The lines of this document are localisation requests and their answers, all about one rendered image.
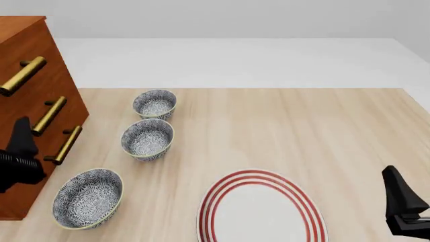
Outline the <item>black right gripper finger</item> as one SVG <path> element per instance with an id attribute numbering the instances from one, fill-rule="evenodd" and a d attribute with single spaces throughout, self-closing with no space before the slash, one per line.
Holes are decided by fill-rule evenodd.
<path id="1" fill-rule="evenodd" d="M 386 191 L 386 217 L 419 214 L 430 208 L 430 205 L 409 187 L 393 165 L 382 171 L 382 177 Z"/>

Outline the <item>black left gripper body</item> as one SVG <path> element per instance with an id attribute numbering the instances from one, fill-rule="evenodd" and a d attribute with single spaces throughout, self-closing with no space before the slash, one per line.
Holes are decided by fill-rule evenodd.
<path id="1" fill-rule="evenodd" d="M 16 183 L 36 185 L 45 177 L 39 160 L 0 151 L 0 193 L 6 193 Z"/>

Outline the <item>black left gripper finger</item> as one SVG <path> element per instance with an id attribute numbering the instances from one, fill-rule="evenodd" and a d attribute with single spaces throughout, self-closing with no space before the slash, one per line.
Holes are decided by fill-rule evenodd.
<path id="1" fill-rule="evenodd" d="M 30 119 L 27 116 L 18 118 L 15 121 L 6 151 L 21 156 L 36 156 L 38 154 Z"/>

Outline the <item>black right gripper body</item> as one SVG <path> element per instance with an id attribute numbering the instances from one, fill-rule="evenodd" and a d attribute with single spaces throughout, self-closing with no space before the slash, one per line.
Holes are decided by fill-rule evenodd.
<path id="1" fill-rule="evenodd" d="M 386 211 L 386 223 L 393 235 L 430 237 L 430 217 L 420 217 L 420 212 L 394 214 Z"/>

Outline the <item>wooden drawer, lowest of cabinet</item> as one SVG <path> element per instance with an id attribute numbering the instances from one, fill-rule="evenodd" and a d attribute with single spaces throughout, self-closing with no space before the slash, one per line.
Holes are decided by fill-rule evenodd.
<path id="1" fill-rule="evenodd" d="M 62 134 L 63 130 L 72 129 L 75 126 L 82 126 L 89 116 L 89 112 L 80 94 L 74 94 L 67 98 L 67 103 L 57 114 L 42 136 L 34 136 L 33 139 L 38 148 L 36 156 L 21 156 L 27 159 L 37 159 L 41 162 L 46 177 L 36 185 L 16 183 L 6 193 L 0 193 L 0 220 L 22 220 L 24 219 L 54 170 L 60 165 L 54 165 L 49 161 L 44 161 L 45 156 L 54 156 L 61 145 L 68 138 L 67 134 Z M 18 118 L 0 122 L 0 151 L 6 151 L 11 133 Z M 31 118 L 30 126 L 37 123 L 41 118 Z"/>

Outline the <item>wooden cabinet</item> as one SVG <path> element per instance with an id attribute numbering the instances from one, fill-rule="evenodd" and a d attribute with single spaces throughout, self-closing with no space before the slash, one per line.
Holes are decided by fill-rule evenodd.
<path id="1" fill-rule="evenodd" d="M 0 16 L 0 221 L 26 217 L 89 112 L 43 16 Z"/>

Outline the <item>blue patterned ceramic bowl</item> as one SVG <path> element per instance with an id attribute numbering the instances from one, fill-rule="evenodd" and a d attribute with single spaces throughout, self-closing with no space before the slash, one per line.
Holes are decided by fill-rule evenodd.
<path id="1" fill-rule="evenodd" d="M 170 149 L 174 136 L 170 123 L 149 118 L 131 124 L 122 134 L 121 146 L 137 161 L 155 161 Z"/>
<path id="2" fill-rule="evenodd" d="M 56 223 L 69 230 L 88 230 L 106 223 L 119 208 L 122 178 L 110 169 L 90 169 L 64 183 L 52 203 Z"/>
<path id="3" fill-rule="evenodd" d="M 133 110 L 142 120 L 156 118 L 168 120 L 174 113 L 177 97 L 164 89 L 153 89 L 141 93 L 132 102 Z"/>

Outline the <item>white plate with red rings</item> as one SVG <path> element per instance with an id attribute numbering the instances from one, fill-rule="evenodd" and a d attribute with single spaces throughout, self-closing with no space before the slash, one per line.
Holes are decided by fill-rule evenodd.
<path id="1" fill-rule="evenodd" d="M 322 213 L 278 173 L 241 169 L 208 189 L 196 214 L 198 242 L 329 242 Z"/>

